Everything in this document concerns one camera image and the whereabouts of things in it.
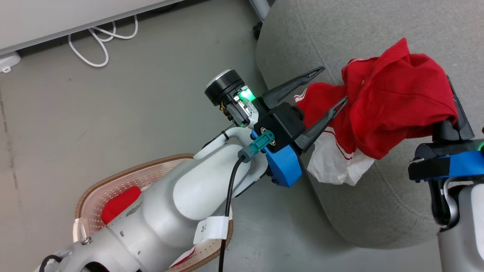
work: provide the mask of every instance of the white stripe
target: white stripe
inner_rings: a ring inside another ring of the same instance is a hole
[[[331,131],[331,132],[333,132],[333,133],[334,133],[334,135],[336,135],[336,132],[334,132],[334,129],[333,129],[332,127],[327,127],[327,128],[325,129],[325,131],[324,131],[324,132],[329,133],[328,131]],[[336,146],[339,148],[339,150],[341,151],[341,153],[342,153],[342,154],[343,154],[345,157],[347,157],[347,158],[349,158],[349,159],[352,159],[352,158],[353,158],[353,155],[355,154],[355,152],[353,152],[353,153],[351,153],[351,154],[346,153],[345,149],[344,149],[344,148],[342,148],[342,147],[339,145],[338,141],[336,140],[336,137],[335,137],[333,134],[331,134],[331,135],[334,137],[335,142],[336,142]]]
[[[294,101],[297,103],[297,102],[301,101],[302,99],[304,99],[304,97],[306,96],[306,91],[307,91],[307,88],[303,91],[303,93],[301,95],[295,95]]]
[[[357,62],[357,61],[363,61],[363,60],[370,60],[370,59],[373,59],[373,58],[378,58],[378,57],[371,57],[371,58],[367,58],[367,59],[354,59],[350,62],[348,62],[348,64],[346,64],[344,67],[343,67],[343,70],[346,69],[346,67],[348,67],[348,65],[352,64],[353,62]]]

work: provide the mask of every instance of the floor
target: floor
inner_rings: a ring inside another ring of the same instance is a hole
[[[140,15],[138,35],[106,46],[104,68],[83,63],[66,38],[23,50],[0,74],[0,271],[33,271],[72,241],[74,210],[92,184],[131,166],[197,152],[229,122],[203,94],[234,68],[266,90],[249,1],[183,3]],[[132,31],[126,23],[120,33]],[[92,37],[74,35],[102,62]],[[353,248],[325,218],[306,179],[293,188],[262,179],[233,203],[227,272],[440,271],[436,241],[402,250]],[[199,271],[215,271],[211,262]]]

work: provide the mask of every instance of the laundry basket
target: laundry basket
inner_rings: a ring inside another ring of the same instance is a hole
[[[138,186],[141,191],[155,181],[163,182],[162,177],[178,164],[193,160],[193,154],[180,154],[141,164],[104,179],[91,186],[81,197],[76,208],[73,226],[74,242],[91,236],[106,227],[101,220],[101,213],[106,203],[128,190]],[[227,245],[233,233],[233,220],[230,218]],[[169,272],[191,272],[220,255],[221,240],[208,240],[197,244],[193,253],[186,260]]]

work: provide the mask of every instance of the blue mount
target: blue mount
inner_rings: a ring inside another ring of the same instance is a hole
[[[254,139],[259,137],[255,131],[252,131],[252,136]],[[276,153],[272,153],[267,147],[262,150],[266,153],[274,183],[282,187],[292,187],[303,174],[298,156],[292,147],[285,146]]]
[[[412,163],[408,167],[408,177],[413,181],[448,178],[473,180],[481,176],[484,176],[484,154],[481,151],[427,159]]]

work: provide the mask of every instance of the white label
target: white label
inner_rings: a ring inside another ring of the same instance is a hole
[[[200,221],[193,238],[193,244],[210,239],[227,239],[228,222],[229,218],[225,216],[212,216]]]
[[[259,112],[257,111],[254,104],[252,104],[252,102],[250,102],[248,99],[242,98],[242,101],[250,112],[250,116],[249,116],[250,123],[247,127],[250,129],[254,129],[254,125],[259,121]]]

